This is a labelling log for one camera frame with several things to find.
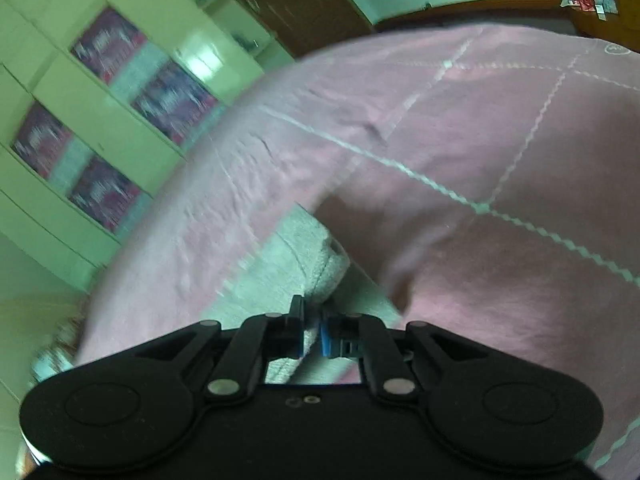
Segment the cream corner shelf unit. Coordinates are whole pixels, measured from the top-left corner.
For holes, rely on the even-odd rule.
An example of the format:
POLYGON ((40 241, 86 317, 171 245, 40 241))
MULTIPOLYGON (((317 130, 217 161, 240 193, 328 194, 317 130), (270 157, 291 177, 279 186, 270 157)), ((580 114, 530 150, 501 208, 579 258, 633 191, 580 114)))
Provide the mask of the cream corner shelf unit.
POLYGON ((294 56, 281 44, 277 33, 258 18, 254 11, 254 1, 190 1, 228 34, 265 72, 277 70, 295 61, 294 56))

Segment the calendar poster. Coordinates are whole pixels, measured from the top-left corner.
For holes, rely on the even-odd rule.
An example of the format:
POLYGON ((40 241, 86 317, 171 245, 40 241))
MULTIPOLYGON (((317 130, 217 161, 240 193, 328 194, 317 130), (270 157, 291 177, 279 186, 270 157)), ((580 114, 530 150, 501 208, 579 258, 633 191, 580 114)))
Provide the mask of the calendar poster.
POLYGON ((36 101, 17 131, 12 150, 36 174, 47 179, 73 136, 70 128, 36 101))
POLYGON ((142 30, 113 8, 105 8, 70 47, 70 53, 104 84, 148 41, 142 30))
POLYGON ((141 188, 134 182, 94 155, 68 198, 104 229, 115 233, 140 194, 141 188))
POLYGON ((173 60, 166 62, 131 106, 173 144, 186 148, 220 102, 173 60))

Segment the lower right calendar poster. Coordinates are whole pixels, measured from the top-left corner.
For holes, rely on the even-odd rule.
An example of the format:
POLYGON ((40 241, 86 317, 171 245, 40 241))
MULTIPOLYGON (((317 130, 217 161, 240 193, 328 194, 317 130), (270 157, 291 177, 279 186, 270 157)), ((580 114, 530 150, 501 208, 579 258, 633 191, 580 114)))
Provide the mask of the lower right calendar poster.
POLYGON ((131 106, 173 144, 186 148, 220 102, 173 60, 166 62, 131 106))

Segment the grey knit pants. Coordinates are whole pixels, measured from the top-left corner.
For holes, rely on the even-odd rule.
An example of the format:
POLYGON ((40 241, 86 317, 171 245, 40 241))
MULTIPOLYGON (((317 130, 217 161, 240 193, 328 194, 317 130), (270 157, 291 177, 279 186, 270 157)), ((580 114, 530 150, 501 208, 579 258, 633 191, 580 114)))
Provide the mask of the grey knit pants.
POLYGON ((288 312, 294 296, 305 300, 304 353, 271 362, 270 384, 338 384, 356 380, 356 363, 321 355, 321 310, 370 314, 395 328, 401 315, 384 290, 353 263, 331 232, 302 206, 294 206, 239 273, 224 283, 207 311, 224 327, 253 315, 288 312))

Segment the upper right calendar poster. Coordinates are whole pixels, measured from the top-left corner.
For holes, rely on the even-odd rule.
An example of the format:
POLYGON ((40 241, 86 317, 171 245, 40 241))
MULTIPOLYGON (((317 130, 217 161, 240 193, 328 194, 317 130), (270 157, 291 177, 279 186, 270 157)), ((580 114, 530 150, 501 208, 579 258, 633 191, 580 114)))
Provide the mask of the upper right calendar poster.
POLYGON ((70 53, 104 84, 148 41, 142 30, 113 8, 105 8, 70 47, 70 53))

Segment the lower left calendar poster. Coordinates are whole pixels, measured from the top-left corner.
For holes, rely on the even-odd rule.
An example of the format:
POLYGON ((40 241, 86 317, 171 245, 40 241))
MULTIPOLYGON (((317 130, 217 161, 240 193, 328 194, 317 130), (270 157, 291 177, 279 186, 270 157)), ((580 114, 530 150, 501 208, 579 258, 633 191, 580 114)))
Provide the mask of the lower left calendar poster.
POLYGON ((115 233, 140 194, 141 188, 134 182, 94 155, 68 198, 104 229, 115 233))

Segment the upper left calendar poster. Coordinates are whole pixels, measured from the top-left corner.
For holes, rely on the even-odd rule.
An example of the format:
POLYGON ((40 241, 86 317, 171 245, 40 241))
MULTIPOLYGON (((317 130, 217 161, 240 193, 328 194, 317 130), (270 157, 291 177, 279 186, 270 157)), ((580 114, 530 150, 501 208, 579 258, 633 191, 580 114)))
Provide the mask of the upper left calendar poster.
POLYGON ((36 101, 17 131, 12 150, 36 174, 47 179, 73 136, 70 128, 36 101))

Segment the dark brown wooden door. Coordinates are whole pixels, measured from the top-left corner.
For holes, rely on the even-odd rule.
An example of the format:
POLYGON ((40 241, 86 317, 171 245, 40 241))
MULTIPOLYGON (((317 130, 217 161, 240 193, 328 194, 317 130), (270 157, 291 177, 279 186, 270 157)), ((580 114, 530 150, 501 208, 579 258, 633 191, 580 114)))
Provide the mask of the dark brown wooden door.
POLYGON ((238 0, 296 58, 373 32, 352 0, 238 0))

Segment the pink checked bed sheet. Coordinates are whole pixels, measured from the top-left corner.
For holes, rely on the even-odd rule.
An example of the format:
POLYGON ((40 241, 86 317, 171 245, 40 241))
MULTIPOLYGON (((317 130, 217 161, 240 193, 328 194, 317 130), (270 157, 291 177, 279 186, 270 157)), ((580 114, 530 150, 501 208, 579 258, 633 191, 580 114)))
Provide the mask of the pink checked bed sheet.
POLYGON ((295 206, 425 321, 590 385, 591 465, 639 474, 639 57, 474 25, 375 35, 257 81, 156 196, 103 274, 77 362, 201 318, 288 307, 303 260, 232 288, 295 206))

